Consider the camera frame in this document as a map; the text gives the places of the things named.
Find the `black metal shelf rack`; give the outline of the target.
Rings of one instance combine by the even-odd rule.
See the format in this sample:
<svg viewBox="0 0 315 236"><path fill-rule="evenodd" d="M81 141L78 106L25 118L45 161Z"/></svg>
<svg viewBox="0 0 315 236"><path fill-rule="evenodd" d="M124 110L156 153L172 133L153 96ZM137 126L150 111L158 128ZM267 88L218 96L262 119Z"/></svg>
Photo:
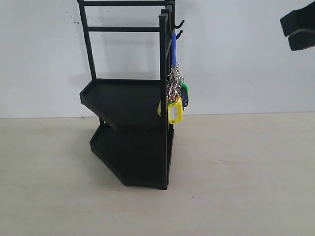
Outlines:
<svg viewBox="0 0 315 236"><path fill-rule="evenodd" d="M82 29L91 81L80 92L81 103L99 118L90 140L91 151L126 186L165 190L174 138L168 122L166 78L171 70L175 2L172 0L80 0ZM157 27L89 26L87 6L160 6ZM159 34L159 80L102 79L96 76L91 32L157 32Z"/></svg>

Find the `colourful key tag bunch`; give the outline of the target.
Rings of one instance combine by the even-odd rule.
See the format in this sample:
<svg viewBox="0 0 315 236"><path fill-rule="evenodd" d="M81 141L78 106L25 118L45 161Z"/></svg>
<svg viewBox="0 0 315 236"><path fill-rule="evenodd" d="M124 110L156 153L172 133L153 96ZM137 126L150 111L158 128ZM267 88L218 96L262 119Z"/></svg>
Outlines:
<svg viewBox="0 0 315 236"><path fill-rule="evenodd" d="M189 89L180 72L177 61L176 33L172 33L170 73L166 76L167 119L170 125L183 120L185 107L189 104Z"/></svg>

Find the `black metal hook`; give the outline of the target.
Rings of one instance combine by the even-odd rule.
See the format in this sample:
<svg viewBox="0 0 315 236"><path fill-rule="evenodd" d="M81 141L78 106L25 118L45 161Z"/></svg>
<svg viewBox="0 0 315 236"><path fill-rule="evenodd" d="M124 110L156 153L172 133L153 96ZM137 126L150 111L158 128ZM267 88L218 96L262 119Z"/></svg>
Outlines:
<svg viewBox="0 0 315 236"><path fill-rule="evenodd" d="M185 20L182 20L178 25L174 25L174 28L180 29L183 26L184 22Z"/></svg>
<svg viewBox="0 0 315 236"><path fill-rule="evenodd" d="M180 32L178 34L176 34L176 40L180 38L182 33L183 33L183 30L180 30Z"/></svg>

